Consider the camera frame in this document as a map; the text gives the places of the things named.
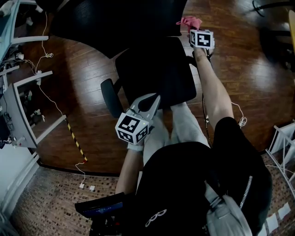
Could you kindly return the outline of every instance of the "leg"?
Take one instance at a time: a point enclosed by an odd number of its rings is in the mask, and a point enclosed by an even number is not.
[[[144,141],[143,164],[160,148],[170,144],[169,133],[163,124],[163,110],[158,110],[153,118],[153,130]]]
[[[172,143],[177,142],[200,142],[208,145],[199,123],[184,102],[171,107],[173,112]]]

